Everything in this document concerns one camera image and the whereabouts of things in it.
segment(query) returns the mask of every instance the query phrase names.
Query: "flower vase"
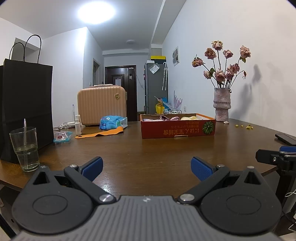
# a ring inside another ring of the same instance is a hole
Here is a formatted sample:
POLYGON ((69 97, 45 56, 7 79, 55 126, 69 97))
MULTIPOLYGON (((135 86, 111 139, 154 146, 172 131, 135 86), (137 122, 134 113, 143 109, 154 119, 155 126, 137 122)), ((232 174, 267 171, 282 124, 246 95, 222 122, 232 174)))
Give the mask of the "flower vase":
POLYGON ((214 108, 216 109, 216 121, 228 121, 228 110, 231 108, 228 88, 215 88, 214 108))

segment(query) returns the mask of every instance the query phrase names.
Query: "cardboard box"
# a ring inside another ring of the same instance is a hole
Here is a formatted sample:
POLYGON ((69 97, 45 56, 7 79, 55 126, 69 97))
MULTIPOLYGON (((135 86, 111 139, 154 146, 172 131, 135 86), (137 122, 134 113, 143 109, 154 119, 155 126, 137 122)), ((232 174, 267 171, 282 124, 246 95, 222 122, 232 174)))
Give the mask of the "cardboard box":
POLYGON ((159 119, 160 115, 140 115, 142 138, 168 137, 196 137, 215 134, 216 120, 202 114, 168 114, 169 119, 174 116, 191 117, 196 115, 202 120, 172 120, 172 121, 143 121, 144 119, 159 119))

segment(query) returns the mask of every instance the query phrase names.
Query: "yellow box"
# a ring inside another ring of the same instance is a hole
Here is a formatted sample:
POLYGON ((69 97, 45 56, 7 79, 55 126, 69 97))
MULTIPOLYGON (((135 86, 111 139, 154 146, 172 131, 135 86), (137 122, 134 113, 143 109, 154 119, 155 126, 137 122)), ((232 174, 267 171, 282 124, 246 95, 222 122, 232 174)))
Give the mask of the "yellow box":
POLYGON ((166 59, 165 56, 151 56, 151 59, 166 59))

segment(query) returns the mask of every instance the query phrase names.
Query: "paper note on door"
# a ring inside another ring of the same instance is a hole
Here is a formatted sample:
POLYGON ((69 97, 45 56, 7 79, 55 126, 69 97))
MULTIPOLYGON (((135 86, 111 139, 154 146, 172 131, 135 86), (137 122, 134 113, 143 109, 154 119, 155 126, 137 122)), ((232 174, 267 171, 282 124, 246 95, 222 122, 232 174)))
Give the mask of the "paper note on door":
POLYGON ((115 80, 115 85, 119 85, 119 86, 121 86, 121 79, 116 79, 116 80, 115 80))

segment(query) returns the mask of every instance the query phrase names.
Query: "phone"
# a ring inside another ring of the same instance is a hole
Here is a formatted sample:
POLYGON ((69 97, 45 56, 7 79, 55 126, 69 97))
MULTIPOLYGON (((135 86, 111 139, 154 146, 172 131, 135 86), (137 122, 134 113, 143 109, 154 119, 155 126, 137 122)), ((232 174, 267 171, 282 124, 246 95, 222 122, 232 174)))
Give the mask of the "phone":
POLYGON ((287 136, 286 134, 276 134, 276 137, 289 146, 296 146, 296 140, 287 136))

